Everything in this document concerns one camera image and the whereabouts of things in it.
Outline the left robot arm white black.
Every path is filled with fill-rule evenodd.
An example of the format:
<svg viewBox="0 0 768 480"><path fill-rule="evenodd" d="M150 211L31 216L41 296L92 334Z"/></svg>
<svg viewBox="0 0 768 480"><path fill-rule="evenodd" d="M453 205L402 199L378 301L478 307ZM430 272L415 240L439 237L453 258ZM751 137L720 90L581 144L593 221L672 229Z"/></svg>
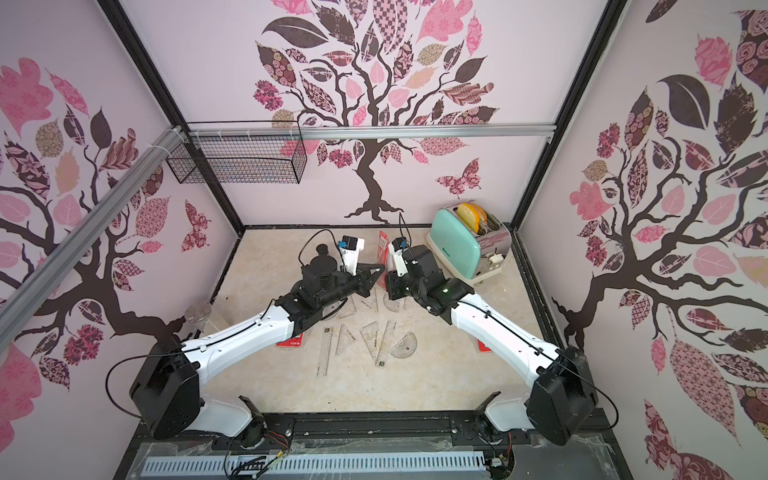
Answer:
<svg viewBox="0 0 768 480"><path fill-rule="evenodd" d="M142 356L129 396L153 439L201 432L235 440L245 448L257 446L267 424L255 404L246 396L218 398L206 393L205 385L260 350L328 319L329 306L341 305L353 294L369 296L385 267L362 263L348 272L346 260L319 253L301 271L301 280L263 312L189 342L172 335Z"/></svg>

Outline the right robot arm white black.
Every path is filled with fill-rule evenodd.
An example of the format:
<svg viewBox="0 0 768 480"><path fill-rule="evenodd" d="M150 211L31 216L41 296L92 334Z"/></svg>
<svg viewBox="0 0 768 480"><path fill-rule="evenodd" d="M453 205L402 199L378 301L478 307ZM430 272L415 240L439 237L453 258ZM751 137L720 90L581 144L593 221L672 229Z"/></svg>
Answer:
<svg viewBox="0 0 768 480"><path fill-rule="evenodd" d="M411 247L400 237L388 245L394 269L385 277L392 300L411 297L429 314L472 335L511 366L528 396L490 395L477 409L480 430L506 433L534 430L550 443L568 443L598 406L586 355L560 348L503 316L475 289L447 278L425 245Z"/></svg>

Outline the clear plastic ruler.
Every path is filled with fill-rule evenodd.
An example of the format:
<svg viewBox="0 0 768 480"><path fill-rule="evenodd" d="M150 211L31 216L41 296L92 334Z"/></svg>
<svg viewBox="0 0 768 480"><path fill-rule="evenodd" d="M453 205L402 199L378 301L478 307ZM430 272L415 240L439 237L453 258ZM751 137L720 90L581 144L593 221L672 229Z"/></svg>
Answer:
<svg viewBox="0 0 768 480"><path fill-rule="evenodd" d="M325 327L321 335L320 350L317 364L317 377L326 377L330 363L330 353L333 341L333 328Z"/></svg>

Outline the clear protractor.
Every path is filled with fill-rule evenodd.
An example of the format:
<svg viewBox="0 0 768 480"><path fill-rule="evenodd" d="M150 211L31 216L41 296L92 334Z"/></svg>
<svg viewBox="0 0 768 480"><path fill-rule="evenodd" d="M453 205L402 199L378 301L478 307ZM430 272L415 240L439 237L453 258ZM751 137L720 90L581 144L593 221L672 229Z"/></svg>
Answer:
<svg viewBox="0 0 768 480"><path fill-rule="evenodd" d="M390 350L390 355L397 359L405 359L413 355L417 349L418 340L414 332L407 332Z"/></svg>
<svg viewBox="0 0 768 480"><path fill-rule="evenodd" d="M383 299L383 305L384 307L394 313L397 313L401 310L401 301L400 300L390 300L389 298Z"/></svg>

